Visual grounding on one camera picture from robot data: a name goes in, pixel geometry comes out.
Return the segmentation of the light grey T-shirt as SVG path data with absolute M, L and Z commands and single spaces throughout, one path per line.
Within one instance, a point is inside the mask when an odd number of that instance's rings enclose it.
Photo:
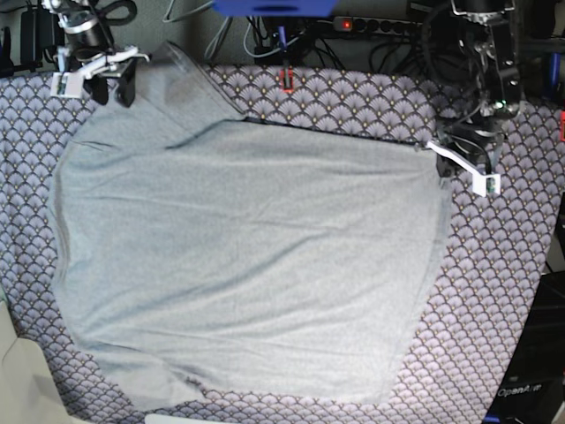
M 141 411 L 204 390 L 386 401 L 448 240 L 436 157 L 248 121 L 177 46 L 100 107 L 49 190 L 52 290 Z

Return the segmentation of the red clamp at right edge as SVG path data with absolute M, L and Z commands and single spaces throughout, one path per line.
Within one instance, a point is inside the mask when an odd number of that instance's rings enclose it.
M 560 114 L 560 140 L 565 141 L 565 111 L 562 110 Z

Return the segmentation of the red black table clamp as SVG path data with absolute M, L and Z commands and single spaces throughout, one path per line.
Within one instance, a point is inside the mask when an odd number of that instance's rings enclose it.
M 282 84 L 282 90 L 285 93 L 290 94 L 294 91 L 294 77 L 291 67 L 283 67 L 281 69 L 280 80 Z

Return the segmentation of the black power strip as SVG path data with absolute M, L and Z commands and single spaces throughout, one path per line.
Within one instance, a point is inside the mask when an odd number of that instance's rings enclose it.
M 421 23 L 398 19 L 375 19 L 337 16 L 332 20 L 336 32 L 378 35 L 418 34 Z

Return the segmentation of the black OpenArm box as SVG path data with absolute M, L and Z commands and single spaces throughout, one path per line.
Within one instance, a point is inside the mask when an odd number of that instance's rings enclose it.
M 564 403 L 564 273 L 541 277 L 493 407 L 503 423 L 551 423 Z

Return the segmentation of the white board at corner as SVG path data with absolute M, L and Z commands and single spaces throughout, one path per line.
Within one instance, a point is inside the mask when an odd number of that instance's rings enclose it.
M 69 423 L 39 345 L 18 337 L 1 303 L 1 422 Z

